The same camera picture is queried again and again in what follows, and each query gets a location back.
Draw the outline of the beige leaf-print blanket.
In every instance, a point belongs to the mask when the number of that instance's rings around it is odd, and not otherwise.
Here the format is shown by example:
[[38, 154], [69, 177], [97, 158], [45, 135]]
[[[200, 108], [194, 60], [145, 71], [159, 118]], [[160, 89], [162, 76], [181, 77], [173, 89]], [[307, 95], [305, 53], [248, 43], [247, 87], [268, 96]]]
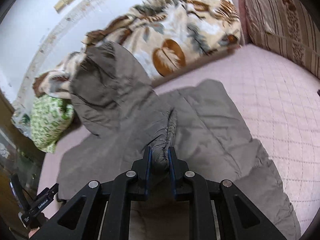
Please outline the beige leaf-print blanket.
[[87, 32], [80, 51], [36, 77], [36, 97], [69, 99], [76, 69], [93, 47], [108, 41], [127, 49], [153, 79], [170, 75], [205, 56], [235, 49], [241, 22], [232, 0], [144, 0], [106, 28]]

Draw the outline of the striped floral cushion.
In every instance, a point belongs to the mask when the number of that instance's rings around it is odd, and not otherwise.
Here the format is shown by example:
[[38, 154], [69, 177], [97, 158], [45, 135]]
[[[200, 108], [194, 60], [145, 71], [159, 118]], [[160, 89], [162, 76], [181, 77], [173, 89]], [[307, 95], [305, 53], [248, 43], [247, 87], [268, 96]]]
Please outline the striped floral cushion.
[[245, 0], [252, 42], [319, 77], [319, 29], [300, 0]]

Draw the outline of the grey-brown quilted puffer jacket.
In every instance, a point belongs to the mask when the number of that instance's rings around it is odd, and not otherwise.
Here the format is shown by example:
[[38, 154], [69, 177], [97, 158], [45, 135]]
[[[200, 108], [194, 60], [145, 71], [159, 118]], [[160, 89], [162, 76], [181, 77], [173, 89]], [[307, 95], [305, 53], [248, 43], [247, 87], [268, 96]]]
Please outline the grey-brown quilted puffer jacket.
[[236, 186], [287, 239], [300, 225], [274, 162], [254, 139], [223, 84], [206, 80], [157, 95], [136, 58], [107, 42], [90, 47], [71, 84], [89, 136], [68, 150], [57, 177], [70, 200], [89, 181], [111, 181], [152, 150], [151, 194], [131, 207], [130, 239], [188, 239], [189, 208], [170, 194], [169, 147], [204, 178]]

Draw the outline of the pink quilted mattress cover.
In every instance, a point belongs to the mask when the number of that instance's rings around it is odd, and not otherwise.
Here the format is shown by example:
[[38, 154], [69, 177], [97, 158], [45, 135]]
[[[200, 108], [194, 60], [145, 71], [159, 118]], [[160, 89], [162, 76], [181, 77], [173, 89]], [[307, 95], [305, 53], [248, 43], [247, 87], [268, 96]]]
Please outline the pink quilted mattress cover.
[[[284, 57], [249, 44], [153, 90], [162, 95], [206, 80], [223, 84], [251, 136], [274, 162], [302, 235], [319, 210], [319, 80]], [[55, 152], [46, 154], [39, 189], [57, 183], [63, 155], [89, 136], [76, 118]]]

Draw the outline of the green white patterned pillow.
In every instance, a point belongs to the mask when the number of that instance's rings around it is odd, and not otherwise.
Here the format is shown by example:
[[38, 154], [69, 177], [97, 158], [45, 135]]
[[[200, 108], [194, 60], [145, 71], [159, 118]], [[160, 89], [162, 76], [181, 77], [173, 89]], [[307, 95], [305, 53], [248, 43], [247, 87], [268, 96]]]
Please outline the green white patterned pillow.
[[70, 100], [43, 95], [36, 98], [31, 109], [30, 130], [35, 146], [46, 153], [54, 153], [61, 134], [74, 119]]

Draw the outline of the dark wooden glass door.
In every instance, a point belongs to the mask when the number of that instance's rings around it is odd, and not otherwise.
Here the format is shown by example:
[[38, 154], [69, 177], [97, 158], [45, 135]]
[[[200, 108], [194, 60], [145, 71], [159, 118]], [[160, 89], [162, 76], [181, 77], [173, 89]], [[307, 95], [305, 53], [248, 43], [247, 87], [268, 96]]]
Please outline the dark wooden glass door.
[[10, 176], [18, 174], [27, 200], [37, 195], [44, 153], [11, 122], [14, 109], [1, 94], [1, 217], [18, 239], [27, 239], [28, 230], [18, 217], [19, 204], [10, 188]]

